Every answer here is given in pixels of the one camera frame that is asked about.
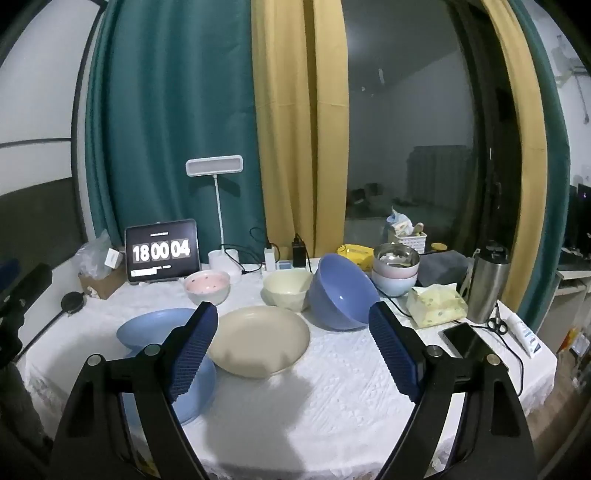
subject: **plastic bag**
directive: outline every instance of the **plastic bag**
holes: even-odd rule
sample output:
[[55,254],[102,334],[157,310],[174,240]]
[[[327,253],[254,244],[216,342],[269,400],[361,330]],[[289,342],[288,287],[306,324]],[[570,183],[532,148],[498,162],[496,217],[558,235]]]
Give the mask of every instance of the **plastic bag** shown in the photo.
[[390,242],[388,238],[388,231],[390,229],[394,230],[395,236],[409,236],[413,232],[413,223],[403,213],[399,213],[394,208],[392,208],[392,215],[386,218],[386,224],[384,225],[384,230],[382,232],[382,241],[383,243]]
[[111,238],[107,230],[103,230],[100,237],[82,245],[74,255],[74,262],[79,272],[95,280],[101,280],[110,275],[113,269],[105,265],[105,259],[111,246]]

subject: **cardboard box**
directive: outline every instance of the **cardboard box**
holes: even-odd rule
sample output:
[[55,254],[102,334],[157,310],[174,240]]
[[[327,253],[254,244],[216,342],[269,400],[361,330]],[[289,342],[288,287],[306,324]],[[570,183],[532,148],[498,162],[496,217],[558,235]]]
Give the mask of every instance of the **cardboard box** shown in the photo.
[[116,270],[113,270],[111,274],[102,280],[95,280],[92,277],[86,277],[82,274],[78,275],[82,289],[87,294],[90,294],[90,288],[98,293],[99,298],[106,300],[113,292],[123,285],[127,280],[127,272],[125,271],[125,264],[122,264]]

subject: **wall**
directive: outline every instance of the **wall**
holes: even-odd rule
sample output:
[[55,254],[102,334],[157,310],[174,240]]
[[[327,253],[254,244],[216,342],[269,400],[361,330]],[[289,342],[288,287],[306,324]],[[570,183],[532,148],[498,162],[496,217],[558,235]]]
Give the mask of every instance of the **wall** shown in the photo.
[[[562,30],[542,7],[534,0],[522,1],[540,33],[550,58],[552,70],[558,76],[560,71],[552,55],[552,49],[558,47],[558,35],[563,35],[567,46],[565,49],[566,56],[571,58],[578,55],[562,33]],[[587,110],[591,115],[591,78],[588,76],[579,76],[578,78],[587,104]],[[583,104],[576,79],[572,77],[562,87],[558,88],[558,95],[569,135],[570,182],[572,185],[585,183],[591,186],[591,122],[586,125],[583,123]]]
[[348,188],[407,195],[415,146],[472,146],[470,87],[444,2],[343,0],[349,48]]
[[398,179],[396,196],[407,195],[407,158],[414,147],[473,144],[470,86],[459,50],[397,84],[388,96],[392,124],[385,174]]
[[[70,151],[74,91],[98,10],[90,0],[52,0],[0,66],[0,196],[77,174]],[[0,256],[10,253],[0,251]],[[54,269],[51,287],[27,312],[19,333],[25,344],[61,310],[61,298],[72,290],[81,288],[68,260]]]

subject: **scissors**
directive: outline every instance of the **scissors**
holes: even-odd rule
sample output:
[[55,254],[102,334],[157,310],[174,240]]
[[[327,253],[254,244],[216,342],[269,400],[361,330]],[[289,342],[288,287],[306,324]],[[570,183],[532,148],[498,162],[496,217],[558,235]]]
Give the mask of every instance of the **scissors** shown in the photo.
[[499,304],[496,304],[496,313],[494,317],[489,318],[486,321],[486,328],[488,328],[491,332],[495,332],[499,335],[504,335],[509,331],[509,327],[505,323],[505,321],[501,318],[501,313],[499,309]]

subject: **cable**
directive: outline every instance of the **cable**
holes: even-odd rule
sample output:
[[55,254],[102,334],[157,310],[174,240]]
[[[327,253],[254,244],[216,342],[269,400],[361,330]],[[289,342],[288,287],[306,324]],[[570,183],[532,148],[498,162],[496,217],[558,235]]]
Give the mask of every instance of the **cable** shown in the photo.
[[257,257],[256,254],[251,252],[247,247],[243,247],[242,245],[235,245],[235,244],[221,244],[220,248],[223,249],[223,247],[231,247],[234,250],[237,250],[238,252],[244,253],[246,255],[250,255],[250,257],[255,260],[255,263],[258,264],[258,268],[256,268],[255,270],[247,270],[246,268],[244,268],[244,266],[238,260],[236,260],[233,256],[231,256],[224,249],[224,253],[228,256],[228,258],[230,258],[230,260],[232,260],[236,265],[238,265],[240,267],[240,270],[242,270],[242,275],[246,275],[247,273],[258,272],[262,268],[262,265],[264,262],[260,259],[260,257]]
[[392,305],[394,305],[394,306],[396,307],[396,309],[397,309],[397,310],[398,310],[398,311],[399,311],[399,312],[400,312],[402,315],[404,315],[406,318],[410,318],[410,319],[411,319],[411,318],[413,318],[413,316],[412,316],[412,315],[410,315],[410,313],[404,313],[404,312],[402,311],[402,309],[401,309],[401,308],[398,306],[398,304],[397,304],[397,303],[394,301],[394,299],[393,299],[393,298],[392,298],[390,295],[387,295],[387,294],[385,294],[385,293],[384,293],[382,290],[380,290],[380,289],[379,289],[379,287],[378,287],[378,286],[377,286],[377,285],[374,283],[374,281],[373,281],[373,280],[371,280],[371,283],[373,283],[373,284],[374,284],[374,287],[375,287],[375,289],[376,289],[378,292],[380,292],[380,293],[381,293],[381,294],[382,294],[384,297],[386,297],[386,298],[387,298],[387,299],[388,299],[388,300],[389,300],[389,301],[392,303]]
[[517,394],[517,396],[520,397],[521,394],[523,393],[523,383],[524,383],[524,375],[525,375],[525,366],[523,364],[523,360],[521,359],[521,357],[519,355],[517,355],[517,353],[515,353],[515,351],[507,344],[507,342],[501,336],[501,334],[497,330],[493,330],[493,329],[491,329],[490,327],[487,327],[487,326],[472,325],[470,323],[460,322],[458,320],[454,320],[454,322],[455,323],[458,323],[460,325],[462,323],[465,323],[466,325],[469,325],[472,328],[480,328],[480,329],[486,330],[488,332],[491,332],[491,333],[496,334],[496,336],[498,338],[500,338],[501,342],[503,342],[503,345],[505,345],[505,347],[507,348],[507,350],[509,350],[514,355],[514,357],[517,359],[517,361],[519,362],[519,365],[521,367],[520,378],[519,378],[519,393]]
[[[261,232],[263,232],[265,234],[265,240],[261,241],[258,238],[256,238],[252,234],[253,230],[260,230]],[[248,231],[248,233],[255,242],[259,242],[260,244],[264,244],[266,248],[271,248],[271,246],[275,247],[275,250],[277,251],[277,255],[279,255],[279,258],[277,258],[277,260],[275,260],[275,261],[278,262],[279,260],[281,260],[281,251],[279,250],[279,246],[277,244],[274,244],[273,242],[269,241],[269,237],[267,236],[267,234],[265,233],[265,231],[261,227],[254,226]]]
[[310,262],[310,256],[308,254],[308,247],[306,247],[306,242],[304,242],[304,239],[300,236],[299,233],[295,234],[295,238],[298,239],[304,245],[304,250],[306,251],[306,258],[308,259],[308,269],[310,269],[310,273],[312,273],[312,264]]
[[37,341],[39,340],[39,338],[41,338],[41,336],[42,336],[42,335],[43,335],[43,334],[44,334],[46,331],[48,331],[48,330],[49,330],[49,328],[51,327],[51,325],[53,325],[53,324],[54,324],[56,321],[58,321],[58,320],[60,319],[60,317],[61,317],[62,315],[64,315],[64,313],[65,313],[65,311],[64,311],[64,310],[62,310],[60,313],[58,313],[56,316],[54,316],[54,317],[53,317],[53,318],[52,318],[52,319],[49,321],[49,323],[48,323],[47,325],[45,325],[45,326],[44,326],[44,327],[43,327],[43,328],[42,328],[42,329],[39,331],[39,333],[38,333],[38,334],[36,334],[36,335],[33,337],[33,340],[31,340],[31,341],[30,341],[30,342],[27,344],[27,346],[26,346],[25,348],[23,348],[23,349],[20,351],[20,353],[19,353],[19,354],[17,355],[17,357],[14,359],[14,363],[17,363],[17,362],[18,362],[18,361],[19,361],[19,360],[22,358],[22,356],[23,356],[25,353],[27,353],[27,351],[28,351],[28,350],[29,350],[29,349],[30,349],[30,348],[31,348],[33,345],[35,345],[35,343],[37,343]]

